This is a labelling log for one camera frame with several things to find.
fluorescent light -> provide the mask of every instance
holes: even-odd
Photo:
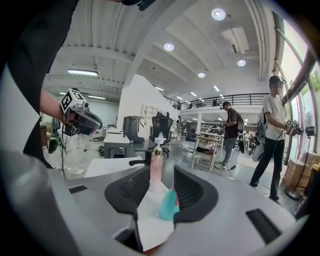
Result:
[[[198,74],[198,77],[200,77],[200,78],[204,78],[205,76],[206,76],[206,74],[203,73],[203,72],[200,72],[200,73]]]
[[[244,65],[246,65],[246,61],[244,59],[240,59],[240,60],[238,60],[237,64],[239,67],[243,67]]]
[[[164,48],[167,52],[171,52],[171,51],[174,50],[175,46],[174,46],[172,43],[167,42],[167,43],[163,46],[163,48]]]
[[[224,10],[222,10],[220,8],[216,8],[211,12],[211,16],[212,16],[212,18],[214,18],[217,21],[222,21],[225,19],[226,13]]]
[[[94,76],[94,77],[98,76],[98,73],[94,71],[85,71],[85,70],[76,70],[76,69],[69,69],[68,73],[72,75],[86,75],[86,76]]]
[[[104,97],[97,97],[97,96],[91,96],[91,95],[89,95],[88,97],[92,98],[92,99],[100,99],[100,100],[105,100],[106,99]]]

pump dispenser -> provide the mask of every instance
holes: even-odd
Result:
[[[164,157],[162,155],[162,148],[160,145],[164,143],[166,138],[164,138],[163,133],[160,132],[159,137],[154,139],[154,142],[157,146],[154,148],[152,157],[151,157],[151,166],[150,166],[150,187],[151,192],[157,192],[157,189],[160,187],[161,175],[162,175],[162,165]]]

